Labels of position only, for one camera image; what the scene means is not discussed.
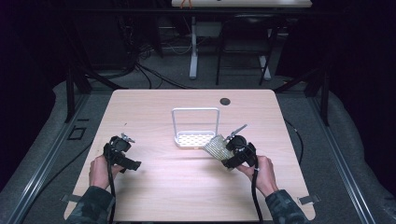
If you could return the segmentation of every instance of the gray carpet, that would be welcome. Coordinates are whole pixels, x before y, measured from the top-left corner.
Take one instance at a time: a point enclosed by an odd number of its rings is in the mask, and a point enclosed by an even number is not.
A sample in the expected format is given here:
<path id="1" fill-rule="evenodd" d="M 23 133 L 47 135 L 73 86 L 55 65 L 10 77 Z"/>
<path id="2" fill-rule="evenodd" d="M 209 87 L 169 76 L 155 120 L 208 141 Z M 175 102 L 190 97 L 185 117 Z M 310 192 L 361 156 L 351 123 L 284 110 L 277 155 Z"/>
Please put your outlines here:
<path id="1" fill-rule="evenodd" d="M 273 74 L 276 69 L 277 57 L 281 52 L 282 37 L 278 40 L 275 56 L 270 63 L 270 71 Z M 172 50 L 166 50 L 165 56 L 160 58 L 151 52 L 147 59 L 140 59 L 140 63 L 160 72 L 177 83 L 197 89 L 274 89 L 283 84 L 286 77 L 273 77 L 271 81 L 259 86 L 260 76 L 222 76 L 220 85 L 215 85 L 216 55 L 213 53 L 214 40 L 207 39 L 200 47 L 198 78 L 189 79 L 190 52 L 175 54 Z M 158 77 L 148 74 L 153 89 L 160 86 Z M 133 71 L 126 77 L 112 79 L 117 84 L 130 89 L 147 89 L 147 78 L 138 71 Z M 68 124 L 68 131 L 64 141 L 60 145 L 60 153 L 53 164 L 46 181 L 53 177 L 65 164 L 71 161 L 84 147 L 93 140 L 100 120 L 105 112 L 111 90 L 103 84 L 91 80 L 93 92 L 84 96 L 76 91 L 77 101 L 86 102 L 76 114 L 73 123 Z M 173 89 L 174 85 L 164 82 L 160 89 Z M 288 92 L 277 95 L 282 113 L 298 130 L 304 142 L 304 154 L 301 168 L 304 174 L 308 190 L 317 194 L 321 202 L 316 203 L 317 216 L 313 223 L 361 223 L 358 213 L 351 201 L 345 184 L 334 164 L 334 156 L 329 142 L 321 130 L 320 122 L 316 119 L 317 111 L 310 105 L 310 100 L 304 97 L 302 90 L 304 83 L 299 84 Z M 66 118 L 65 84 L 57 86 L 54 91 L 57 94 L 57 102 L 52 114 L 32 145 L 30 151 L 22 161 L 19 169 L 12 176 L 6 187 L 0 194 L 0 223 L 6 223 L 16 208 L 18 201 L 28 185 L 31 176 L 51 150 L 60 133 L 65 129 Z M 334 137 L 340 146 L 346 161 L 361 188 L 376 223 L 396 223 L 394 201 L 376 181 L 375 175 L 365 164 L 364 149 L 353 121 L 343 108 L 340 101 L 331 94 L 329 102 L 329 122 Z M 85 129 L 80 140 L 67 140 L 75 129 Z M 301 156 L 301 144 L 295 131 L 288 126 L 290 139 L 296 151 L 296 156 Z M 23 223 L 63 223 L 63 213 L 66 203 L 60 201 L 64 194 L 71 193 L 76 182 L 83 162 L 88 151 L 85 151 L 76 161 L 71 163 L 61 172 L 37 198 Z"/>

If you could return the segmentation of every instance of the cloth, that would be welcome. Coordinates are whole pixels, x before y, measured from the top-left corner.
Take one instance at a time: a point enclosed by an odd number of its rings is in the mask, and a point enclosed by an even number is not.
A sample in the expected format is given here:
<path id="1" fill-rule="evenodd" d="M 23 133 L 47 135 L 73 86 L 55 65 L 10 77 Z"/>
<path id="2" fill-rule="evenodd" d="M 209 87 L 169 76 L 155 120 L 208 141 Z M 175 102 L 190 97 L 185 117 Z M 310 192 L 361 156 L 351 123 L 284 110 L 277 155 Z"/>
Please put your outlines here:
<path id="1" fill-rule="evenodd" d="M 284 190 L 278 190 L 265 198 L 275 224 L 308 224 L 303 211 Z M 66 223 L 106 224 L 115 198 L 106 190 L 91 186 L 87 189 Z"/>

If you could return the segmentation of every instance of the person's left hand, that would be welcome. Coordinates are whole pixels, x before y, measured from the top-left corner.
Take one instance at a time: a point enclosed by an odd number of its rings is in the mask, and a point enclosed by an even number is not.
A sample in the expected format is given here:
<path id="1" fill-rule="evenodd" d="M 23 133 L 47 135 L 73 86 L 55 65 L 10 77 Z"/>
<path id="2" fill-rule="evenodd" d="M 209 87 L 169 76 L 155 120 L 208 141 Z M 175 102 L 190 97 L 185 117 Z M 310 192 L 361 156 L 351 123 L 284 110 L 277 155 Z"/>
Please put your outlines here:
<path id="1" fill-rule="evenodd" d="M 117 173 L 122 169 L 124 168 L 119 165 L 111 166 L 113 179 L 116 178 Z M 96 186 L 101 189 L 107 189 L 109 185 L 110 184 L 108 182 L 107 161 L 105 156 L 101 155 L 96 157 L 94 161 L 91 161 L 90 186 Z"/>

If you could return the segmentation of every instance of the white desk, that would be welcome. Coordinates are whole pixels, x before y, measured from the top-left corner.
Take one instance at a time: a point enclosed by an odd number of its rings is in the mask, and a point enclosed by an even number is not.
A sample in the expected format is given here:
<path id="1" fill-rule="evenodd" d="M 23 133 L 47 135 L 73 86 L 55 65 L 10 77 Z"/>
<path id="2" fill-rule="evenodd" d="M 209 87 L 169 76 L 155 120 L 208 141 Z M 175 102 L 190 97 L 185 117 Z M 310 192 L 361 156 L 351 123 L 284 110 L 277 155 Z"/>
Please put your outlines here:
<path id="1" fill-rule="evenodd" d="M 228 98 L 229 105 L 219 100 Z M 90 162 L 103 154 L 114 135 L 126 133 L 136 143 L 126 153 L 142 161 L 137 171 L 119 174 L 115 181 L 115 221 L 257 221 L 250 181 L 227 171 L 201 149 L 176 146 L 171 111 L 175 107 L 217 107 L 219 133 L 239 134 L 272 159 L 276 181 L 294 200 L 308 195 L 275 94 L 267 90 L 150 90 L 114 91 L 73 194 L 89 186 Z M 264 219 L 271 219 L 258 191 Z M 69 203 L 64 217 L 75 207 Z M 312 204 L 301 205 L 309 219 Z"/>
<path id="2" fill-rule="evenodd" d="M 172 0 L 173 7 L 180 7 L 183 0 Z M 311 7 L 310 0 L 191 0 L 193 7 Z M 189 0 L 185 0 L 184 8 L 189 8 Z M 198 49 L 196 47 L 196 21 L 192 17 L 191 22 L 191 65 L 190 79 L 197 78 Z M 265 64 L 265 58 L 260 57 L 260 63 Z M 264 78 L 271 79 L 269 70 L 265 71 Z"/>

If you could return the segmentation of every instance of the hand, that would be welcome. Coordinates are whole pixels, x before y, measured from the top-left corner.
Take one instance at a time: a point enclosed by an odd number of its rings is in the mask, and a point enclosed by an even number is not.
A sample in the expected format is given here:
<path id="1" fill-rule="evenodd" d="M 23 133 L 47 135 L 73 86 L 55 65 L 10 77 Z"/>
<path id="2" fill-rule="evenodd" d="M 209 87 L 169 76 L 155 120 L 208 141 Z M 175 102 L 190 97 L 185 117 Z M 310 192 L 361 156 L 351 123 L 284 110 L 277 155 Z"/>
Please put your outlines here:
<path id="1" fill-rule="evenodd" d="M 265 156 L 258 156 L 257 159 L 259 160 L 260 171 L 257 174 L 256 188 L 264 195 L 264 197 L 267 197 L 278 190 L 274 173 L 274 165 L 271 160 Z M 250 181 L 252 180 L 254 166 L 246 167 L 244 165 L 239 165 L 236 169 L 247 175 Z"/>
<path id="2" fill-rule="evenodd" d="M 111 166 L 111 171 L 113 174 L 113 179 L 119 171 L 124 169 L 122 166 L 113 165 Z M 94 161 L 91 161 L 90 168 L 90 186 L 96 186 L 101 189 L 107 189 L 109 186 L 108 182 L 108 172 L 107 172 L 107 161 L 105 156 L 98 156 Z"/>

